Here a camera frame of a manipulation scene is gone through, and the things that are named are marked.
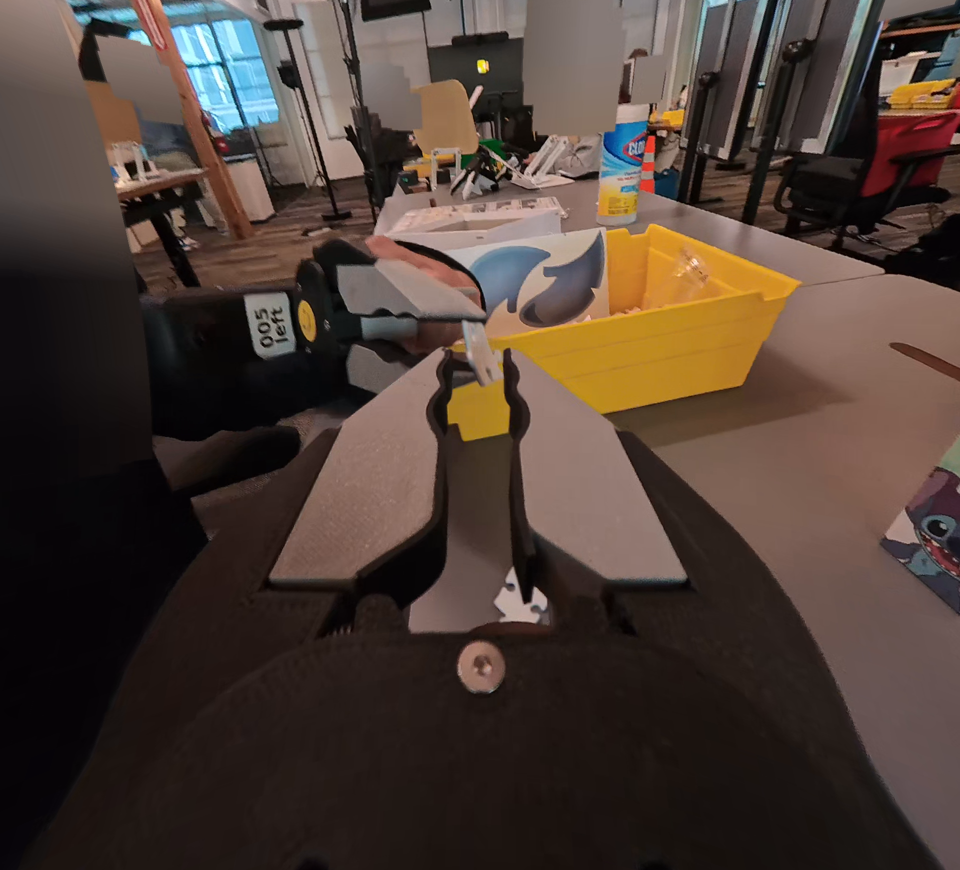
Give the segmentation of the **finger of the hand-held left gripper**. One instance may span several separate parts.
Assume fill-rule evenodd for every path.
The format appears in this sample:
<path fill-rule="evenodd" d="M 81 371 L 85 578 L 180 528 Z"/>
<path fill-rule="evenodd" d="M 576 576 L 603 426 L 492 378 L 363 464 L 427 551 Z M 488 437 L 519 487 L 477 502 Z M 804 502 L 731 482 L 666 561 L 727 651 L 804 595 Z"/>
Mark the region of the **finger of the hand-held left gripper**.
<path fill-rule="evenodd" d="M 346 353 L 346 383 L 365 392 L 382 392 L 427 357 L 398 344 L 352 344 Z"/>
<path fill-rule="evenodd" d="M 346 312 L 359 320 L 363 340 L 404 341 L 420 325 L 485 324 L 487 312 L 464 291 L 402 261 L 342 264 L 337 289 Z"/>

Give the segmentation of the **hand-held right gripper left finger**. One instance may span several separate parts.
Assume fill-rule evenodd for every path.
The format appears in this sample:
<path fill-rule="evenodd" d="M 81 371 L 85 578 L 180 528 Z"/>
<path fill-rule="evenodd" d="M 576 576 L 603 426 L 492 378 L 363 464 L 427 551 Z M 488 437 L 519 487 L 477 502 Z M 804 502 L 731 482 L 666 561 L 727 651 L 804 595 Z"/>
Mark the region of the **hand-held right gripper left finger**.
<path fill-rule="evenodd" d="M 342 423 L 272 566 L 271 588 L 383 595 L 405 609 L 438 580 L 451 393 L 451 352 L 437 350 Z"/>

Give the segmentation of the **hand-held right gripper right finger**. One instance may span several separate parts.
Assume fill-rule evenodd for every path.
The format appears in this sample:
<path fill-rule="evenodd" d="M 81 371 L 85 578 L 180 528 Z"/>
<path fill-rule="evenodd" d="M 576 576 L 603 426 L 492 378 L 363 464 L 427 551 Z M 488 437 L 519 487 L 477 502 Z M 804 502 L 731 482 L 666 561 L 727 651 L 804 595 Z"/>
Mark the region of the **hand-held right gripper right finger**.
<path fill-rule="evenodd" d="M 674 590 L 688 573 L 614 424 L 521 351 L 503 357 L 512 567 L 524 600 Z"/>

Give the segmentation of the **white jigsaw puzzle piece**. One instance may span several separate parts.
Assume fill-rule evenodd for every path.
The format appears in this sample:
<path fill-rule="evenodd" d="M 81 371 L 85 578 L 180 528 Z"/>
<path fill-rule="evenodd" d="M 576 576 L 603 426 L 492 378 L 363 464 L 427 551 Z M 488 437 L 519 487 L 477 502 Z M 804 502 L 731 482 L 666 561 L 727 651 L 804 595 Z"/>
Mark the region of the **white jigsaw puzzle piece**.
<path fill-rule="evenodd" d="M 524 600 L 517 574 L 510 568 L 496 594 L 493 605 L 498 612 L 500 624 L 549 624 L 549 602 L 538 589 L 532 591 L 531 600 Z"/>
<path fill-rule="evenodd" d="M 466 360 L 477 384 L 486 387 L 503 380 L 501 354 L 489 343 L 485 324 L 480 321 L 462 321 L 462 340 Z"/>

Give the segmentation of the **yellow plastic bin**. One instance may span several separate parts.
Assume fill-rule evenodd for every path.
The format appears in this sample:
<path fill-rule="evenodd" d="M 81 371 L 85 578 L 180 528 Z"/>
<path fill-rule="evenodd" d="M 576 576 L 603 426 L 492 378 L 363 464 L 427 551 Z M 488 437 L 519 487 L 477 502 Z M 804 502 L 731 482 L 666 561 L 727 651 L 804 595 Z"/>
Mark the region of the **yellow plastic bin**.
<path fill-rule="evenodd" d="M 609 316 L 506 338 L 601 413 L 664 403 L 743 384 L 800 282 L 651 224 L 640 234 L 606 229 Z M 644 311 L 647 285 L 688 247 L 709 266 L 695 302 Z"/>

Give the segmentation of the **person's left forearm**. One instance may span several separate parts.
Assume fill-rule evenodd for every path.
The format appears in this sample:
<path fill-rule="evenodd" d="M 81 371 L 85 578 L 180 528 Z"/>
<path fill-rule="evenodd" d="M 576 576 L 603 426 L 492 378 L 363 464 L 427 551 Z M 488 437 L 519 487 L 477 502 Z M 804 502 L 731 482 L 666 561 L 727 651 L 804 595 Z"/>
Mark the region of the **person's left forearm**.
<path fill-rule="evenodd" d="M 152 433 L 181 441 L 270 427 L 310 409 L 344 405 L 349 398 L 344 386 L 323 384 L 160 385 L 150 394 Z"/>

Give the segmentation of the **printed cardboard puzzle box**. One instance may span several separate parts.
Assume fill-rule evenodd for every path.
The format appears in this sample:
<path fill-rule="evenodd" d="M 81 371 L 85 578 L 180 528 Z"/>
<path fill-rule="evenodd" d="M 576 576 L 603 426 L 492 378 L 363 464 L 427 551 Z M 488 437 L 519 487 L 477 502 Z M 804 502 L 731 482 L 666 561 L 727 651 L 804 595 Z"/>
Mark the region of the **printed cardboard puzzle box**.
<path fill-rule="evenodd" d="M 885 552 L 959 613 L 959 439 L 932 467 L 880 542 Z"/>

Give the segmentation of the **white cardboard tray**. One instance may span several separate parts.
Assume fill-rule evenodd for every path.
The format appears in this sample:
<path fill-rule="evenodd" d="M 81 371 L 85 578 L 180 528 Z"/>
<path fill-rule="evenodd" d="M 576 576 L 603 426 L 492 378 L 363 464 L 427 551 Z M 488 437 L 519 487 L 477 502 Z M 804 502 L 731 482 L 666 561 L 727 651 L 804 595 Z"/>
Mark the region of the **white cardboard tray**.
<path fill-rule="evenodd" d="M 390 212 L 375 234 L 450 251 L 557 235 L 569 212 L 553 196 L 486 199 Z"/>

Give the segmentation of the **blue ear cutout sheet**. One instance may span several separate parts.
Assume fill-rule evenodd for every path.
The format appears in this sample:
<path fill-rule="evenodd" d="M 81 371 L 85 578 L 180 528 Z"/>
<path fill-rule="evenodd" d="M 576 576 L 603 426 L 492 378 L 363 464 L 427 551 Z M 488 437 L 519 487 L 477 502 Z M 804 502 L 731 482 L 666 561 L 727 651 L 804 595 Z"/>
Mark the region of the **blue ear cutout sheet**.
<path fill-rule="evenodd" d="M 479 282 L 487 337 L 608 317 L 606 231 L 597 227 L 450 251 Z"/>

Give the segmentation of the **white trash bin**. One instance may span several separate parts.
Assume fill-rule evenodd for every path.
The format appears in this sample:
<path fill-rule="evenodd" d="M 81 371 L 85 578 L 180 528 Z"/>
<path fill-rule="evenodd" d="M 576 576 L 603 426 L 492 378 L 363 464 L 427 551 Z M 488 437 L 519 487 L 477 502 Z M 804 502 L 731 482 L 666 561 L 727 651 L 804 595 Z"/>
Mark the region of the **white trash bin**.
<path fill-rule="evenodd" d="M 276 215 L 267 184 L 255 156 L 236 156 L 224 160 L 234 188 L 251 223 L 263 223 Z"/>

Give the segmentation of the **beige plywood chair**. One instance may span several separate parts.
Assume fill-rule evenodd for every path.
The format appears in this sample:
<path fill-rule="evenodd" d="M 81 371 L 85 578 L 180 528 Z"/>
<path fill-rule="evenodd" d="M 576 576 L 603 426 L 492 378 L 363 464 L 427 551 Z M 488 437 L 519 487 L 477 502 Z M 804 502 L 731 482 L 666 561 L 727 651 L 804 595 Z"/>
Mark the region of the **beige plywood chair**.
<path fill-rule="evenodd" d="M 474 154 L 479 146 L 473 110 L 467 91 L 459 80 L 450 79 L 412 88 L 421 105 L 421 127 L 414 138 L 422 156 L 434 150 L 462 156 Z"/>

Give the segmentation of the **white tool stand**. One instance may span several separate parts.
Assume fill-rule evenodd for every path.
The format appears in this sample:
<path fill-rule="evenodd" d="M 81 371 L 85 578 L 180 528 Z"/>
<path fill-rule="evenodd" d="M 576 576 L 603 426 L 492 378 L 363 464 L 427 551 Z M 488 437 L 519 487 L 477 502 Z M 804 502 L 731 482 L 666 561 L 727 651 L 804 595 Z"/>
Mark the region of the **white tool stand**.
<path fill-rule="evenodd" d="M 512 181 L 525 190 L 536 190 L 573 180 L 584 171 L 578 146 L 577 138 L 551 135 L 523 160 Z"/>

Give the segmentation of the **black light stand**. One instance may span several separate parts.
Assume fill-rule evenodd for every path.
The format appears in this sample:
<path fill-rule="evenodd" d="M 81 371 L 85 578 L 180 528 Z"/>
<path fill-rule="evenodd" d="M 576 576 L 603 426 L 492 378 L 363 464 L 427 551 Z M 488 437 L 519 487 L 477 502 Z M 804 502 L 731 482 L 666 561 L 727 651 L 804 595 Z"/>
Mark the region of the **black light stand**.
<path fill-rule="evenodd" d="M 326 160 L 322 154 L 321 144 L 319 143 L 319 137 L 312 114 L 311 106 L 309 103 L 308 96 L 306 94 L 306 86 L 304 84 L 304 78 L 300 73 L 300 66 L 298 65 L 297 55 L 295 54 L 295 48 L 293 44 L 293 35 L 301 34 L 302 27 L 304 22 L 298 18 L 272 18 L 266 20 L 263 24 L 264 29 L 271 33 L 280 34 L 283 37 L 285 46 L 288 52 L 287 63 L 289 68 L 285 72 L 281 72 L 281 77 L 287 81 L 290 87 L 298 95 L 299 103 L 301 105 L 303 118 L 305 120 L 306 132 L 308 136 L 309 146 L 314 157 L 315 164 L 318 165 L 318 177 L 323 183 L 322 186 L 327 194 L 328 207 L 325 212 L 322 214 L 324 221 L 328 223 L 341 223 L 350 219 L 353 216 L 352 211 L 349 209 L 343 209 L 337 202 L 337 198 L 334 192 L 333 182 L 330 179 L 329 169 L 327 167 Z"/>

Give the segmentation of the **clear plastic bag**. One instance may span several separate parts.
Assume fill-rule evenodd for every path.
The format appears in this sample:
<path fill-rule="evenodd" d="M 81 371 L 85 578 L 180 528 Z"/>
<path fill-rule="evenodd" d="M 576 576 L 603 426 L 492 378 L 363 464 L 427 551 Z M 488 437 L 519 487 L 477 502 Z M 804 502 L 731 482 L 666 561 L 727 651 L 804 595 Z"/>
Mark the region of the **clear plastic bag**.
<path fill-rule="evenodd" d="M 695 302 L 704 296 L 711 279 L 711 269 L 704 258 L 683 247 L 669 271 L 647 285 L 643 310 L 653 311 Z"/>

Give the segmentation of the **cleaning wipes canister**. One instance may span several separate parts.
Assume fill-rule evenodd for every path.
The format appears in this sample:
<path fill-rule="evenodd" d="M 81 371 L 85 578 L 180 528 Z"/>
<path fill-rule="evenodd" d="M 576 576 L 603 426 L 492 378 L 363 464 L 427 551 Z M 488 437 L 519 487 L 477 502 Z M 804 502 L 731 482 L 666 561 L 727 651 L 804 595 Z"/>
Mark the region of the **cleaning wipes canister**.
<path fill-rule="evenodd" d="M 603 134 L 597 220 L 606 227 L 634 223 L 648 136 L 649 104 L 619 104 L 612 130 Z"/>

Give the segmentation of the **window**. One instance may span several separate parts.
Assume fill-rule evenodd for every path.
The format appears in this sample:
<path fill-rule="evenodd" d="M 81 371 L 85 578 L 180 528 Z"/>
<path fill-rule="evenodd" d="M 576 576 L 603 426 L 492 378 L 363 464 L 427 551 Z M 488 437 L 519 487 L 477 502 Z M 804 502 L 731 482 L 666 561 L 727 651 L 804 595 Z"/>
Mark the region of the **window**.
<path fill-rule="evenodd" d="M 173 27 L 200 107 L 224 134 L 281 119 L 253 27 L 247 19 Z"/>

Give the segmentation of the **wooden support beam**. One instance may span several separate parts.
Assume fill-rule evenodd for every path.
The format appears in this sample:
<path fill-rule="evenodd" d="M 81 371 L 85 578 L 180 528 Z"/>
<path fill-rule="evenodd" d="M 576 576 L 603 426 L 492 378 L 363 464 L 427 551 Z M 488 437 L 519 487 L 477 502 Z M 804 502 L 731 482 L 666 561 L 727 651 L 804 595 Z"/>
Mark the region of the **wooden support beam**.
<path fill-rule="evenodd" d="M 150 37 L 158 59 L 170 71 L 182 105 L 184 125 L 197 152 L 201 168 L 218 204 L 222 218 L 235 240 L 246 240 L 254 235 L 232 176 L 203 121 L 202 108 L 186 65 L 176 47 L 172 28 L 163 11 L 162 0 L 130 0 L 140 23 Z"/>

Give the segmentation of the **person's dark jacket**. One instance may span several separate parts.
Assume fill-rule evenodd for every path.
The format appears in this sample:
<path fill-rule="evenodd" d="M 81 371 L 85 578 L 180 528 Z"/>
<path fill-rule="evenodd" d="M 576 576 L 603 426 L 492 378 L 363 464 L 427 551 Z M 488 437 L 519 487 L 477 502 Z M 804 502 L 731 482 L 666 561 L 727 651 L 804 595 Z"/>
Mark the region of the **person's dark jacket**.
<path fill-rule="evenodd" d="M 62 804 L 127 660 L 207 540 L 155 456 L 3 493 L 2 868 Z"/>

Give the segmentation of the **grey room divider panel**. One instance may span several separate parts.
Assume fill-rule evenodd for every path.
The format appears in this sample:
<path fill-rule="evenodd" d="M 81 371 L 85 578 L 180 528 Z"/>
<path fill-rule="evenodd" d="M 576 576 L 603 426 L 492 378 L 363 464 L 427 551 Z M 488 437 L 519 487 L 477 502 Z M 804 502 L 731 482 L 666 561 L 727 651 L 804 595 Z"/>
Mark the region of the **grey room divider panel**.
<path fill-rule="evenodd" d="M 683 126 L 687 149 L 715 161 L 738 155 L 780 1 L 702 0 Z"/>
<path fill-rule="evenodd" d="M 850 122 L 880 33 L 883 0 L 785 1 L 751 148 L 760 149 L 787 45 L 809 40 L 810 54 L 798 62 L 774 133 L 774 151 L 825 154 Z"/>

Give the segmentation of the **black and red office chair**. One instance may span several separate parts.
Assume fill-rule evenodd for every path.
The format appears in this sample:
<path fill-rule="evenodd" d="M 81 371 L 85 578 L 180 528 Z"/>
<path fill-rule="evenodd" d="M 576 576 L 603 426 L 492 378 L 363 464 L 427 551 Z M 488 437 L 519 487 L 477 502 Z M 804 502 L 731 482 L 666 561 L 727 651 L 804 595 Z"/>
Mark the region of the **black and red office chair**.
<path fill-rule="evenodd" d="M 958 156 L 958 110 L 877 117 L 861 158 L 798 155 L 784 170 L 774 209 L 787 237 L 831 233 L 830 249 L 866 240 L 898 209 L 941 204 L 944 160 Z"/>

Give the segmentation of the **small yellow parts bins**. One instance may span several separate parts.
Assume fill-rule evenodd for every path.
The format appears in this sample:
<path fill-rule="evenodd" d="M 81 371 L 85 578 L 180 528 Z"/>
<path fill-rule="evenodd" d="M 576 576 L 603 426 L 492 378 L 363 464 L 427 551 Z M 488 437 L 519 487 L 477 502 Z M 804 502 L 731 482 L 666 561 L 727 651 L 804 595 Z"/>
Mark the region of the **small yellow parts bins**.
<path fill-rule="evenodd" d="M 958 93 L 957 77 L 924 80 L 896 87 L 887 103 L 890 111 L 931 113 L 954 109 Z"/>

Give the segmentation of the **black wall screen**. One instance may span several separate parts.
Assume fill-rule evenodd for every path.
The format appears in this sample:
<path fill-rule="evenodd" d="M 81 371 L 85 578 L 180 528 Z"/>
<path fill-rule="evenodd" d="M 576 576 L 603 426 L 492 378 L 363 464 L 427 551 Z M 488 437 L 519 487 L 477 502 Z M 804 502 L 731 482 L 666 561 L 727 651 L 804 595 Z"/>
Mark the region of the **black wall screen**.
<path fill-rule="evenodd" d="M 522 96 L 523 45 L 522 37 L 506 31 L 454 36 L 448 45 L 427 48 L 430 80 L 458 80 L 469 93 L 479 85 L 484 92 Z"/>

